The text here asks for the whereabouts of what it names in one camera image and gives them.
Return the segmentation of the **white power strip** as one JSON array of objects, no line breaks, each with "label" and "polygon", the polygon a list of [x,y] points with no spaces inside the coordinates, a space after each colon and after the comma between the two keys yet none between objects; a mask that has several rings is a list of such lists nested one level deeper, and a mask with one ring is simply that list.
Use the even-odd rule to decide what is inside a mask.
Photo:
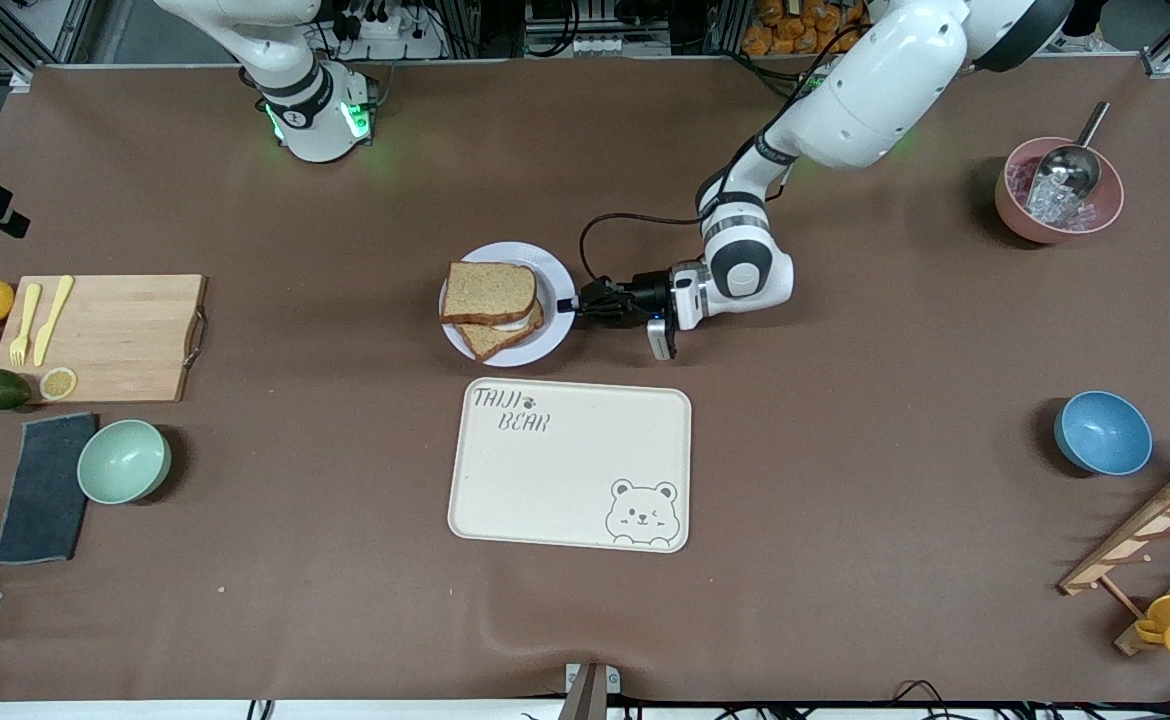
[{"label": "white power strip", "polygon": [[394,61],[450,59],[438,12],[413,0],[332,0],[333,59]]},{"label": "white power strip", "polygon": [[673,47],[666,32],[594,32],[580,30],[572,44],[552,53],[562,42],[560,32],[534,33],[526,36],[525,55],[548,59],[646,59],[646,56],[672,56]]}]

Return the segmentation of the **blue bowl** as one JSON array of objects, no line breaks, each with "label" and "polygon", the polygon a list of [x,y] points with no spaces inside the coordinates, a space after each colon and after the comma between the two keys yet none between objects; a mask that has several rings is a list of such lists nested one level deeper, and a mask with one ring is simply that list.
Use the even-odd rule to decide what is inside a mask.
[{"label": "blue bowl", "polygon": [[1075,395],[1053,419],[1061,454],[1092,474],[1126,476],[1152,455],[1152,430],[1138,407],[1119,395],[1090,389]]}]

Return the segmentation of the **pink bowl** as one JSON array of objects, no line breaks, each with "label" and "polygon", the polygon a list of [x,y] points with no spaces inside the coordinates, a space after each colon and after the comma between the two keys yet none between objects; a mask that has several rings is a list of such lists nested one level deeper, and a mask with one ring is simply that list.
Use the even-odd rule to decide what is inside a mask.
[{"label": "pink bowl", "polygon": [[1039,222],[1025,210],[1028,197],[1028,184],[1033,170],[1047,151],[1068,143],[1062,137],[1041,137],[1025,140],[1016,146],[1004,160],[1004,169],[994,183],[994,206],[1002,222],[1023,240],[1053,245],[1065,244],[1083,238],[1102,236],[1109,232],[1126,204],[1126,186],[1123,179],[1110,160],[1097,155],[1101,162],[1102,177],[1097,187],[1083,201],[1082,210],[1065,225]]}]

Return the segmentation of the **white round plate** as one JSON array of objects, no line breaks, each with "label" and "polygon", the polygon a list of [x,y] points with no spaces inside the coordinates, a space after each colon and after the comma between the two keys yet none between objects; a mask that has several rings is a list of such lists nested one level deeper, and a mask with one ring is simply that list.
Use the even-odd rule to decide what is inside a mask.
[{"label": "white round plate", "polygon": [[486,359],[486,363],[480,363],[467,350],[456,328],[453,324],[440,322],[445,277],[448,277],[448,268],[447,275],[443,277],[443,286],[439,293],[439,323],[443,329],[445,337],[463,356],[486,366],[524,366],[553,354],[556,348],[566,340],[567,332],[570,332],[573,324],[574,313],[557,313],[557,301],[559,299],[574,297],[574,288],[566,266],[553,254],[531,244],[505,241],[481,246],[479,249],[472,251],[470,254],[457,260],[456,263],[509,263],[526,266],[526,268],[534,270],[536,277],[536,301],[541,302],[544,313],[543,325],[541,325],[538,331],[534,332],[534,336],[526,338],[524,342],[519,342],[516,347],[505,348],[505,350],[495,354],[493,359]]}]

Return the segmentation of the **wooden cup rack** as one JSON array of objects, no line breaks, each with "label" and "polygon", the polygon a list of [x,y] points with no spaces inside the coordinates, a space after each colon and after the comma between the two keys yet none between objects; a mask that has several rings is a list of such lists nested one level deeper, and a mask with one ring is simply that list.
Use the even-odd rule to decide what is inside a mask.
[{"label": "wooden cup rack", "polygon": [[1149,547],[1164,541],[1170,541],[1170,482],[1134,510],[1109,537],[1103,539],[1057,583],[1057,589],[1065,596],[1101,589],[1117,601],[1120,606],[1124,606],[1130,620],[1115,642],[1112,642],[1112,647],[1126,657],[1151,651],[1156,644],[1147,642],[1138,630],[1138,623],[1148,619],[1147,603],[1133,601],[1115,582],[1114,571],[1148,564],[1152,561]]}]

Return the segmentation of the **brown bread slice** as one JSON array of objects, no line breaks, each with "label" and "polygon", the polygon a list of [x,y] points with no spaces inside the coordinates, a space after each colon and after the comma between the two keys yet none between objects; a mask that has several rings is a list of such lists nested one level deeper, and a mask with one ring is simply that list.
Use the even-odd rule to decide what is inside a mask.
[{"label": "brown bread slice", "polygon": [[534,332],[538,331],[544,322],[543,307],[541,307],[539,301],[534,301],[534,307],[525,318],[519,318],[512,324],[498,324],[498,325],[484,325],[484,324],[457,324],[457,334],[460,334],[461,340],[464,343],[467,350],[472,352],[472,356],[480,363],[486,363],[486,359],[493,359],[495,354],[498,354],[505,348],[511,348],[518,345],[519,342],[524,342],[526,338],[534,336]]},{"label": "brown bread slice", "polygon": [[534,270],[509,263],[452,263],[445,277],[440,322],[503,325],[521,322],[538,300]]}]

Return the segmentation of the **yellow plastic fork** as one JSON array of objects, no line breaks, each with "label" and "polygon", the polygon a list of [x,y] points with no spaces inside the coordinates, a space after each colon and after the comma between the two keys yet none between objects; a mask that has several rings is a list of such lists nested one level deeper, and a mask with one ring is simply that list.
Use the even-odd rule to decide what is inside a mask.
[{"label": "yellow plastic fork", "polygon": [[33,325],[35,325],[41,295],[42,286],[40,283],[30,283],[26,288],[18,336],[15,336],[9,347],[9,361],[13,368],[23,368],[26,364],[26,355],[29,350],[30,336]]}]

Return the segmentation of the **person with white sneakers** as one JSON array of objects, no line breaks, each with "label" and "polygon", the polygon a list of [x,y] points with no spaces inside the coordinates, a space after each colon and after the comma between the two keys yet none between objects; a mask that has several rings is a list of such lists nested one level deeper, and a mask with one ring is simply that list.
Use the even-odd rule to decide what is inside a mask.
[{"label": "person with white sneakers", "polygon": [[1062,35],[1068,37],[1092,36],[1100,27],[1100,18],[1110,0],[1074,0],[1068,18],[1062,23]]}]

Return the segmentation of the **wooden cutting board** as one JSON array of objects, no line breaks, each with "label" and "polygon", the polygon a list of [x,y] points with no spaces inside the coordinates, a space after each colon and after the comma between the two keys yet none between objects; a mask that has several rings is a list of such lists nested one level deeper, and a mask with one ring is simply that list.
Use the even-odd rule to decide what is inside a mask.
[{"label": "wooden cutting board", "polygon": [[69,404],[145,404],[179,402],[186,373],[201,352],[207,279],[198,274],[77,275],[61,306],[58,323],[35,364],[28,347],[25,365],[11,361],[12,341],[23,331],[29,287],[41,288],[29,338],[50,318],[58,297],[58,275],[25,275],[0,338],[0,369],[23,375],[30,388],[50,370],[77,375]]}]

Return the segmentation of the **cream tray with bear print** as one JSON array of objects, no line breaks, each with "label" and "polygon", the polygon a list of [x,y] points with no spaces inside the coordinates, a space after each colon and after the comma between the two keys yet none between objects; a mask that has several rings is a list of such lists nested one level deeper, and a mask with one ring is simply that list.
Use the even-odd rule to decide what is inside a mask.
[{"label": "cream tray with bear print", "polygon": [[449,528],[472,541],[680,551],[691,445],[680,389],[476,379],[463,396]]}]

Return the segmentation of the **yellow plastic knife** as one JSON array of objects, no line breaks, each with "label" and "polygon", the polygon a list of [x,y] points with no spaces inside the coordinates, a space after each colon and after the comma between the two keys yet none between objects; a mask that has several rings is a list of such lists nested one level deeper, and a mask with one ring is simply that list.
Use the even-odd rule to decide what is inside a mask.
[{"label": "yellow plastic knife", "polygon": [[49,315],[44,325],[37,329],[37,336],[35,340],[35,355],[33,355],[33,361],[35,361],[35,366],[44,365],[44,359],[47,356],[47,350],[49,350],[51,340],[56,327],[58,327],[58,318],[61,313],[63,313],[67,306],[70,292],[76,284],[76,277],[73,275],[61,275],[58,279],[58,284],[56,284],[55,295],[53,297],[53,304],[50,307]]}]

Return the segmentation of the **metal scoop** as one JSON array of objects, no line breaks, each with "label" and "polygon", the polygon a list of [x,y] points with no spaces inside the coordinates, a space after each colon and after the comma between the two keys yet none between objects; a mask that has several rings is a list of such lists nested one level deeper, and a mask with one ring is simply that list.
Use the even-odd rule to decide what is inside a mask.
[{"label": "metal scoop", "polygon": [[1090,140],[1110,108],[1110,102],[1097,102],[1078,140],[1065,143],[1042,155],[1034,179],[1030,183],[1030,199],[1046,199],[1048,196],[1078,201],[1088,199],[1103,173],[1100,156],[1090,149]]}]

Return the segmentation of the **clear plastic ice cubes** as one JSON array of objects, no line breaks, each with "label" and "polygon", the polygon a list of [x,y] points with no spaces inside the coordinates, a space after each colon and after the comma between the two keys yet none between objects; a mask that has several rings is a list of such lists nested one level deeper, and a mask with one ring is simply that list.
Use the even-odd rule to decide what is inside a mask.
[{"label": "clear plastic ice cubes", "polygon": [[1019,164],[1005,170],[1005,179],[1016,205],[1038,222],[1071,232],[1088,231],[1097,222],[1096,205],[1085,203],[1061,173],[1039,177],[1034,167]]}]

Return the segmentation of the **mint green bowl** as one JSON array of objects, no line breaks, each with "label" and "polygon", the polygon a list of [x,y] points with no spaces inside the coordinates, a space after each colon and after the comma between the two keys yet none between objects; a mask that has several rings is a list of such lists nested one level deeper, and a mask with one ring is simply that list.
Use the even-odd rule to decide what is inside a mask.
[{"label": "mint green bowl", "polygon": [[92,434],[77,462],[80,489],[92,502],[122,505],[149,498],[168,476],[172,448],[154,425],[113,421]]}]

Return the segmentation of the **dark grey cloth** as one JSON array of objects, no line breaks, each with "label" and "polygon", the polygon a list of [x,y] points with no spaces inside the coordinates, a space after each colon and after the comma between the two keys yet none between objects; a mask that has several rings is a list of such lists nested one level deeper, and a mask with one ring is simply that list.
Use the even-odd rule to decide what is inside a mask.
[{"label": "dark grey cloth", "polygon": [[97,428],[99,419],[92,413],[53,416],[23,425],[0,524],[0,565],[73,558],[87,509],[78,461]]}]

